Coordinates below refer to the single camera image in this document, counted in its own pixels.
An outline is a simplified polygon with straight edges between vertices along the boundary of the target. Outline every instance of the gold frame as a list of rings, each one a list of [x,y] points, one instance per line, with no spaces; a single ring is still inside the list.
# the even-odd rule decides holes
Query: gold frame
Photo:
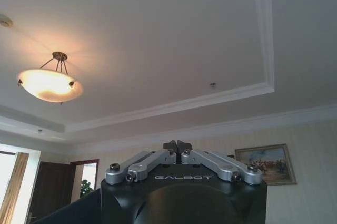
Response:
[[[286,143],[275,144],[275,145],[267,145],[267,146],[261,146],[261,147],[255,147],[255,148],[235,149],[235,158],[238,161],[241,161],[240,153],[242,153],[242,152],[251,152],[251,151],[254,151],[254,150],[261,151],[261,150],[279,149],[279,148],[282,148],[282,150],[284,152],[286,165],[287,165],[288,170],[289,170],[290,180],[289,180],[289,182],[269,182],[269,183],[267,183],[267,185],[268,186],[282,186],[282,185],[286,185],[286,184],[297,184],[295,174],[294,174],[294,170],[293,170],[293,166],[291,164],[291,160],[290,160],[290,156],[289,156],[288,147],[287,147]]]

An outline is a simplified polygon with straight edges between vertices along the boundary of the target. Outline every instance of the painting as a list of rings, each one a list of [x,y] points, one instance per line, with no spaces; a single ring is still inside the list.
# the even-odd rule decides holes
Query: painting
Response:
[[[238,161],[260,169],[269,186],[296,184],[286,144],[236,149],[235,155]]]

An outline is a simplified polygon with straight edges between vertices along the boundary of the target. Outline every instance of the silver metal bracket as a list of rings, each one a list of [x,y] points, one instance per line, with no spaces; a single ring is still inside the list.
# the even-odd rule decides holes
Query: silver metal bracket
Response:
[[[159,164],[175,164],[176,153],[173,150],[162,149],[141,162],[134,163],[128,168],[125,176],[127,182],[138,182],[147,178],[148,173]]]
[[[117,184],[125,181],[125,176],[130,165],[140,162],[143,159],[149,157],[152,153],[148,151],[142,151],[134,157],[126,160],[121,164],[114,163],[105,172],[105,181],[108,184]]]
[[[235,182],[243,179],[248,184],[260,184],[262,172],[254,167],[247,167],[224,154],[201,150],[185,150],[181,155],[183,164],[202,164],[217,173],[222,180]]]

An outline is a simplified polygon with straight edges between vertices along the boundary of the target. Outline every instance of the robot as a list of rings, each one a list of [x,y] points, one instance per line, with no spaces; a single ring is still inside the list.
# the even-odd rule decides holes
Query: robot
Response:
[[[36,224],[264,224],[262,172],[171,141],[112,163],[101,188]]]

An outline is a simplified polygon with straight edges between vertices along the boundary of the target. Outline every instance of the crown molding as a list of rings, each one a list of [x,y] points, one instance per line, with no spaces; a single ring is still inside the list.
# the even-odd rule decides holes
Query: crown molding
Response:
[[[255,0],[255,4],[264,64],[264,77],[268,85],[271,88],[274,88],[275,80],[272,0]]]
[[[0,130],[0,143],[57,154],[71,154],[71,150],[68,145],[27,137],[2,130]]]
[[[31,130],[43,128],[59,133],[63,133],[65,130],[65,126],[62,124],[45,120],[3,105],[0,105],[0,119],[4,124],[17,125]]]
[[[142,147],[153,143],[163,143],[171,141],[172,139],[196,140],[218,135],[245,133],[267,128],[335,119],[337,119],[337,104],[257,116],[205,126],[196,126],[193,128],[156,134],[138,135],[104,142],[76,144],[73,145],[72,154],[109,152],[127,148]]]
[[[251,96],[257,96],[271,92],[274,92],[273,88],[270,88],[266,83],[259,83],[250,86],[240,87],[233,90],[222,91],[210,95],[204,95],[196,98],[181,100],[170,104],[153,106],[151,108],[136,110],[132,112],[125,112],[113,116],[108,116],[105,118],[84,121],[77,124],[71,124],[66,127],[65,131],[76,132],[86,129],[98,128],[100,126],[113,125],[122,122],[148,118],[152,116],[179,112],[211,104],[218,104],[238,99],[249,98]]]

